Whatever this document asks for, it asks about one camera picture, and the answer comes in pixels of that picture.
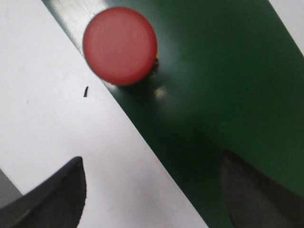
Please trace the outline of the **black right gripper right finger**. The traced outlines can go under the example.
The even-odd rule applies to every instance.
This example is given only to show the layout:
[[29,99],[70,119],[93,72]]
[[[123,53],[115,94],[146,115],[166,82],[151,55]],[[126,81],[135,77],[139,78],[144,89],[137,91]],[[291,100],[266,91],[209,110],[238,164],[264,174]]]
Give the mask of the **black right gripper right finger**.
[[241,157],[224,151],[220,182],[236,228],[302,228],[304,199]]

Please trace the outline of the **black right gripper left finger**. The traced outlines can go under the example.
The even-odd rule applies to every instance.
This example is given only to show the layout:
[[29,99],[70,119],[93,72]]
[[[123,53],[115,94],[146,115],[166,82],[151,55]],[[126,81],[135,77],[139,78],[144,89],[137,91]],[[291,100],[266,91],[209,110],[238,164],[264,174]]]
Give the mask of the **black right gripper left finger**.
[[72,158],[36,188],[0,210],[2,228],[76,228],[86,200],[83,159]]

